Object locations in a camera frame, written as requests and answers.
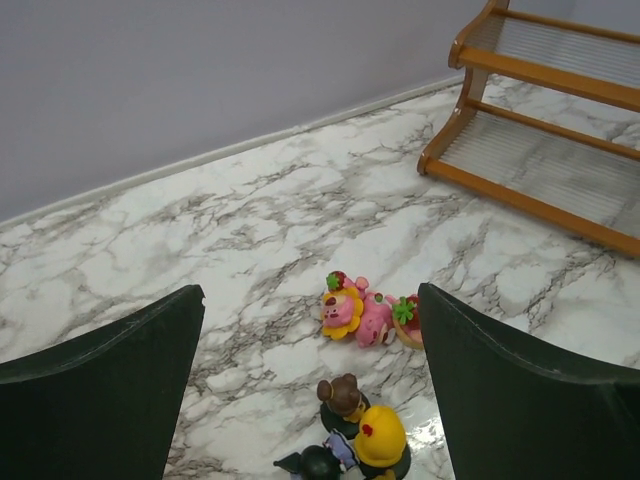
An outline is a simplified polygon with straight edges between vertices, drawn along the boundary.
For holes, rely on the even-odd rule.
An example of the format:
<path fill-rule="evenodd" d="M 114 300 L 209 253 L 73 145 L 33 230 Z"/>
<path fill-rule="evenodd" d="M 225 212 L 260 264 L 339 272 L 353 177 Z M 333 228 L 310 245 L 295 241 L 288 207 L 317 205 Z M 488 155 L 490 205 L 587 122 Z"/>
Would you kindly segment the black bat-eared figurine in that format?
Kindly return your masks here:
<path fill-rule="evenodd" d="M 273 466 L 289 473 L 291 479 L 336 480 L 359 464 L 356 452 L 339 431 L 317 445 L 293 452 L 273 462 Z"/>

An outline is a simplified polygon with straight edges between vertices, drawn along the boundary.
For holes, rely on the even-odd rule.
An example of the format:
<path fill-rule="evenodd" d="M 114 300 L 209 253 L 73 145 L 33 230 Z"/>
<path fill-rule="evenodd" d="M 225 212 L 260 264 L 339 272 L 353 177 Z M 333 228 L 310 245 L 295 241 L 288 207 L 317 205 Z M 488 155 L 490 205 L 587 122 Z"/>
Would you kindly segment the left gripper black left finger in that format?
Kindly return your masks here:
<path fill-rule="evenodd" d="M 1 366 L 4 479 L 160 479 L 204 319 L 185 286 Z"/>

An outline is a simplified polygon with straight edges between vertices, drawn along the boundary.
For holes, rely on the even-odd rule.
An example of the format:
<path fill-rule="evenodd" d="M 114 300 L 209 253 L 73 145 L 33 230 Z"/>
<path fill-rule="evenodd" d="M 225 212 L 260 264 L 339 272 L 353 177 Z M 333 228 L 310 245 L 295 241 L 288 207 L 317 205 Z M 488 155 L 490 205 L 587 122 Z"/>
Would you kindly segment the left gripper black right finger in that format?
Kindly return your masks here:
<path fill-rule="evenodd" d="M 552 345 L 431 283 L 418 296 L 456 478 L 638 478 L 638 370 Z"/>

